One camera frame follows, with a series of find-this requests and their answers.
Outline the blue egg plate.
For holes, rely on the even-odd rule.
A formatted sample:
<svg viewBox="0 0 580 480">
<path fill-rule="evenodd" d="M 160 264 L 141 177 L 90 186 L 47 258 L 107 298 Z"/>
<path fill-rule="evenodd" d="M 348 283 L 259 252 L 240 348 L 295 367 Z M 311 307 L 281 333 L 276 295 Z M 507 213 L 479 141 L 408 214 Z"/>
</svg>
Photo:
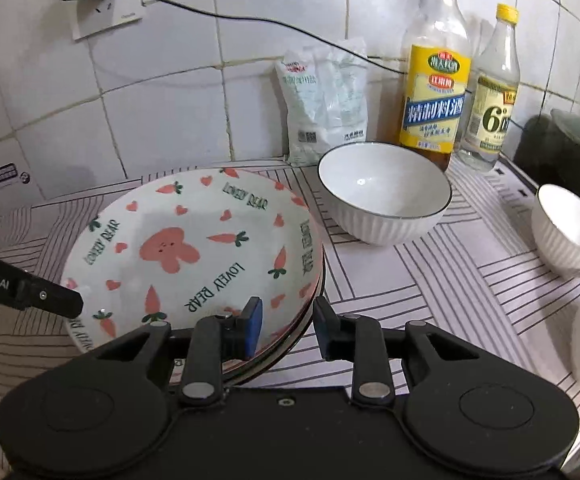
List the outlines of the blue egg plate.
<svg viewBox="0 0 580 480">
<path fill-rule="evenodd" d="M 278 332 L 267 334 L 265 346 L 256 352 L 249 361 L 230 361 L 224 365 L 223 379 L 228 386 L 242 385 L 268 372 L 281 361 L 304 336 L 313 318 L 314 299 L 324 291 L 324 269 L 327 263 L 325 251 L 313 261 L 315 267 L 305 276 L 290 280 L 289 295 L 299 299 L 291 311 L 293 318 L 288 325 L 281 326 Z"/>
</svg>

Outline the white carrot bunny plate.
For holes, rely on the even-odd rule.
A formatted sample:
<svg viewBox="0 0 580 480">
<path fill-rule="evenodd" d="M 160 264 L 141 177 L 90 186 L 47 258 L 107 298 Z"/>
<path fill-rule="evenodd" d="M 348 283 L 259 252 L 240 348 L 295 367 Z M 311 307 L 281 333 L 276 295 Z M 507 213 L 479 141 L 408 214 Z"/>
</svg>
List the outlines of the white carrot bunny plate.
<svg viewBox="0 0 580 480">
<path fill-rule="evenodd" d="M 322 241 L 305 200 L 262 174 L 171 174 L 92 219 L 61 283 L 84 301 L 66 324 L 83 352 L 151 322 L 191 328 L 207 315 L 263 304 L 258 351 L 298 322 L 322 281 Z"/>
</svg>

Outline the large white ribbed bowl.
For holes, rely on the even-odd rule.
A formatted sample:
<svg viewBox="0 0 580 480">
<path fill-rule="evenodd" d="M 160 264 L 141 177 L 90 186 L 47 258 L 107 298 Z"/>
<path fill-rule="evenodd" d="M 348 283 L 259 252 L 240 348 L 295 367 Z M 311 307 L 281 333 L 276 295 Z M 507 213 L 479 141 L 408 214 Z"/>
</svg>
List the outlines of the large white ribbed bowl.
<svg viewBox="0 0 580 480">
<path fill-rule="evenodd" d="M 375 246 L 424 236 L 453 198 L 450 180 L 433 162 L 389 143 L 333 148 L 322 155 L 317 177 L 331 218 L 348 234 Z"/>
</svg>

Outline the small white ribbed bowl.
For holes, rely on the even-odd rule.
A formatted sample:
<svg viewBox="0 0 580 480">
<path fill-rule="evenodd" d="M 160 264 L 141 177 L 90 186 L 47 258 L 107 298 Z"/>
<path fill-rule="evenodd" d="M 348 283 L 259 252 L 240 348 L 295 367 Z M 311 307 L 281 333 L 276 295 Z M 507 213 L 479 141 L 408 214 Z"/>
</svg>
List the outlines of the small white ribbed bowl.
<svg viewBox="0 0 580 480">
<path fill-rule="evenodd" d="M 563 278 L 580 278 L 580 198 L 543 184 L 535 195 L 531 229 L 542 261 Z"/>
</svg>

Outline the white salt bag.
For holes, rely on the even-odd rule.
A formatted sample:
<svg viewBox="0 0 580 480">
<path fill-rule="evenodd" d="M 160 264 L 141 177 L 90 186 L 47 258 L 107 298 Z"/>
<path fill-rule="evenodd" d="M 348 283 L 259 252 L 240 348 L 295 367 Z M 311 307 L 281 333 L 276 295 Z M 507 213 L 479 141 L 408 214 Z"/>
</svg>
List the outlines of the white salt bag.
<svg viewBox="0 0 580 480">
<path fill-rule="evenodd" d="M 367 138 L 367 68 L 362 38 L 289 51 L 275 64 L 287 107 L 289 154 L 296 167 L 311 166 L 340 145 Z"/>
</svg>

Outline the clear vinegar bottle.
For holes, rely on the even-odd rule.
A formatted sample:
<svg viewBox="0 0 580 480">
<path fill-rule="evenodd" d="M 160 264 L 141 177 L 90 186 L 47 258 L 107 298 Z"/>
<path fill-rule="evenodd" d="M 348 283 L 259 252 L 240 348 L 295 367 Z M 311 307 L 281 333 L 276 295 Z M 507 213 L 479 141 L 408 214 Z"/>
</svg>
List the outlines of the clear vinegar bottle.
<svg viewBox="0 0 580 480">
<path fill-rule="evenodd" d="M 455 153 L 482 172 L 494 168 L 517 101 L 520 65 L 516 27 L 519 11 L 499 3 L 493 35 L 471 65 Z"/>
</svg>

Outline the black wok with lid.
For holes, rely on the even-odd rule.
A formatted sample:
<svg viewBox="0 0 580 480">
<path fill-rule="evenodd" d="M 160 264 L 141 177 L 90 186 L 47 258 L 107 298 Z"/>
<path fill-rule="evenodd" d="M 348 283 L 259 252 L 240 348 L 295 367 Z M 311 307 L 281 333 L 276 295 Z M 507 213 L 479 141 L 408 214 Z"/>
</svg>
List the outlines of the black wok with lid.
<svg viewBox="0 0 580 480">
<path fill-rule="evenodd" d="M 535 182 L 580 194 L 580 116 L 556 108 L 533 116 L 512 160 Z"/>
</svg>

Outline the yellow label cooking wine bottle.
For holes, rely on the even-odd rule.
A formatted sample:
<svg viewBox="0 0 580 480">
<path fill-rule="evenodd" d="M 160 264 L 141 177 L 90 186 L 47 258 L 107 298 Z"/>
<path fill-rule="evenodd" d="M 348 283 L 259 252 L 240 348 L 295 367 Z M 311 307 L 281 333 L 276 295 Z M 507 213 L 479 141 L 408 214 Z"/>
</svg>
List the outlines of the yellow label cooking wine bottle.
<svg viewBox="0 0 580 480">
<path fill-rule="evenodd" d="M 408 72 L 398 143 L 447 170 L 472 60 L 458 0 L 422 0 L 406 29 L 404 48 Z"/>
</svg>

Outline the wall sticker label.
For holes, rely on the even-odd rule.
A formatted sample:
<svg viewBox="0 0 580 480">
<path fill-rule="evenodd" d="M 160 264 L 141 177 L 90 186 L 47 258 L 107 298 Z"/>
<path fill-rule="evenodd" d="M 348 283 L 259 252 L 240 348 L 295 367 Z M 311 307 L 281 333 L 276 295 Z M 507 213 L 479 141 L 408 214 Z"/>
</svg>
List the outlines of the wall sticker label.
<svg viewBox="0 0 580 480">
<path fill-rule="evenodd" d="M 7 162 L 0 166 L 0 190 L 16 184 L 27 185 L 30 181 L 30 174 L 20 170 L 14 162 Z"/>
</svg>

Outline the white wall socket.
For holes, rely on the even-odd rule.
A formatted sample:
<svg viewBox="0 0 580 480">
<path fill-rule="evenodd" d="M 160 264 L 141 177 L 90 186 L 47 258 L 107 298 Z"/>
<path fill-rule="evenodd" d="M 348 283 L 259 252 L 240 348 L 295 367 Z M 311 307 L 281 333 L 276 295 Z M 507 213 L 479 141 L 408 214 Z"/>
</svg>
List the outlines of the white wall socket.
<svg viewBox="0 0 580 480">
<path fill-rule="evenodd" d="M 145 14 L 141 0 L 75 0 L 68 10 L 75 41 L 137 22 Z"/>
</svg>

